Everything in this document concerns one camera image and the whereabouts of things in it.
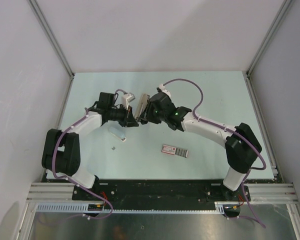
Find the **light blue stapler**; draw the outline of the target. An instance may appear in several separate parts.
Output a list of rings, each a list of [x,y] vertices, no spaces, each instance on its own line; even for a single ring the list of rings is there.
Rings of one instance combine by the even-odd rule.
[[[115,128],[115,127],[109,127],[108,131],[117,139],[119,139],[121,142],[125,142],[126,141],[126,135],[123,131]]]

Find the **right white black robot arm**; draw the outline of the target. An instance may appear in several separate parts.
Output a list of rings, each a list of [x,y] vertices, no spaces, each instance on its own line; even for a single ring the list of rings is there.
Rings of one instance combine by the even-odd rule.
[[[144,93],[137,106],[136,119],[143,125],[165,123],[173,131],[193,133],[222,146],[229,168],[220,194],[227,201],[238,196],[240,185],[253,169],[252,165],[261,158],[262,147],[249,125],[226,126],[201,118],[190,108],[176,107],[164,92],[153,96]]]

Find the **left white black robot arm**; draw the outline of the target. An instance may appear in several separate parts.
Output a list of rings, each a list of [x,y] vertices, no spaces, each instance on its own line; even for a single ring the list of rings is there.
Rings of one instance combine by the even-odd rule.
[[[50,129],[46,134],[41,165],[52,172],[58,180],[67,180],[83,188],[90,200],[100,196],[101,188],[95,184],[97,176],[90,173],[81,162],[80,141],[109,121],[122,127],[138,127],[130,102],[132,93],[116,90],[115,93],[101,92],[94,104],[84,110],[84,116],[68,128]]]

